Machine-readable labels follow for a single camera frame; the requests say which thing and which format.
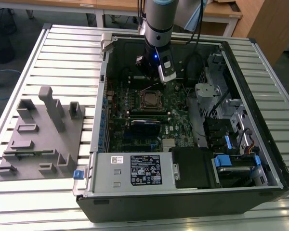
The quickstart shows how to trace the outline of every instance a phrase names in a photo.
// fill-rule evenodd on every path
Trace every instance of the aluminum slotted table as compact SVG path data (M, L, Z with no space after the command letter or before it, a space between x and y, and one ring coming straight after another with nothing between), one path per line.
M0 119L0 162L17 121L19 100L41 103L39 88L50 85L62 104L78 101L86 106L77 164L88 164L102 62L100 40L106 31L137 33L58 25L42 30ZM174 38L189 36L173 34ZM289 169L289 96L258 45L245 38L201 38L228 41ZM289 230L289 197L242 215L94 224L78 207L73 187L73 179L0 182L0 230ZM84 189L85 181L77 187Z

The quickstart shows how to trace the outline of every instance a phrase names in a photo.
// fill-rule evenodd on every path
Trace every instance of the cpu socket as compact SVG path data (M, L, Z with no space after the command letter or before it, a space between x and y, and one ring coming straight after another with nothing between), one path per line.
M144 90L140 92L140 108L143 111L163 110L161 96L162 93L159 90Z

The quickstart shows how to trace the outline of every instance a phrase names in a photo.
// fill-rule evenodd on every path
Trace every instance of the motherboard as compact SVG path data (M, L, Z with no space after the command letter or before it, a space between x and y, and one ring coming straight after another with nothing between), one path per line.
M186 103L193 89L175 81L128 83L108 83L110 152L168 152L195 145Z

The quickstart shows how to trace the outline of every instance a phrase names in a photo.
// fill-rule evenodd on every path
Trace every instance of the table leg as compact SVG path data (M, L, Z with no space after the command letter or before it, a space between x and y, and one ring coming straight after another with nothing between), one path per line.
M29 19L33 19L34 18L33 10L26 10L26 13L27 13Z
M94 26L95 15L93 13L86 13L88 26Z
M236 24L238 19L237 18L230 18L229 23L226 26L226 29L223 33L224 37L231 37L233 34L233 31L235 30Z
M95 9L97 27L105 27L105 15L103 10Z

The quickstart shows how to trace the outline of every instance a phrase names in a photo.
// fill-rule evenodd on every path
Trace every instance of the power supply label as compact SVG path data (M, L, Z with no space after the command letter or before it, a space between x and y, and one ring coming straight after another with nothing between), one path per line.
M162 184L159 155L131 155L131 184Z

